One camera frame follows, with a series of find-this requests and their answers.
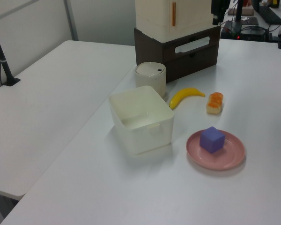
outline pink plate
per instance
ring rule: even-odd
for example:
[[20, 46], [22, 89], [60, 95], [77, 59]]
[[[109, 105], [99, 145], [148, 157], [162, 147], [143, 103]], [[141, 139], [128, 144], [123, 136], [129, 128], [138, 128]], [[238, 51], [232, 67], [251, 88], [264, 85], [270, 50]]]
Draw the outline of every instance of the pink plate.
[[219, 130], [225, 134], [224, 147], [211, 154], [200, 146], [202, 131], [204, 130], [191, 135], [186, 142], [186, 150], [197, 164], [212, 170], [228, 170], [243, 161], [245, 157], [244, 145], [237, 137]]

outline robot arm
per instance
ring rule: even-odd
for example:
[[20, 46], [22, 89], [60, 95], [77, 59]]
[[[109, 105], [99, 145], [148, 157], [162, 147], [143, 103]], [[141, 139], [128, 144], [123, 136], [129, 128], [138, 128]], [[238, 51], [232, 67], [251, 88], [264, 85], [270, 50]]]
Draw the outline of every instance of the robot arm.
[[229, 5], [230, 0], [211, 0], [211, 13], [214, 15], [213, 25], [218, 25], [223, 22]]

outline dark brown drawer box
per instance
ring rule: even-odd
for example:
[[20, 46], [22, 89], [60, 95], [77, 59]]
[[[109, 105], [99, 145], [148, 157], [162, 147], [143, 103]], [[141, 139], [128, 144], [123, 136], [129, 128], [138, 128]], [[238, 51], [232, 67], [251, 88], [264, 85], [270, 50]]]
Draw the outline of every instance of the dark brown drawer box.
[[[220, 41], [220, 26], [165, 43], [148, 37], [134, 28], [136, 64], [159, 62], [166, 66], [167, 83], [199, 70], [216, 65]], [[209, 37], [209, 44], [188, 52], [175, 53], [175, 48]]]

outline round lid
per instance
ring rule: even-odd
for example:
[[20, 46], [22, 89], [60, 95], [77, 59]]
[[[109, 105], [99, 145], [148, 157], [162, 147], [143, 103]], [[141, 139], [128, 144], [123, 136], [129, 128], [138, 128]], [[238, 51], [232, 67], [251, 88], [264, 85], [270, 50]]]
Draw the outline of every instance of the round lid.
[[143, 62], [137, 68], [136, 72], [141, 75], [154, 76], [159, 75], [165, 70], [165, 66], [157, 62]]

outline white wall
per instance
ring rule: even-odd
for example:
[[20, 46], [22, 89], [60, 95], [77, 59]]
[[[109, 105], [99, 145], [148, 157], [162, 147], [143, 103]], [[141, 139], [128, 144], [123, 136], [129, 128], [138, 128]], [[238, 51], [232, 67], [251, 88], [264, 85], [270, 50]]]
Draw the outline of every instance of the white wall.
[[38, 0], [0, 19], [0, 43], [13, 76], [66, 40], [72, 36], [63, 0]]
[[68, 0], [80, 41], [134, 45], [134, 0]]

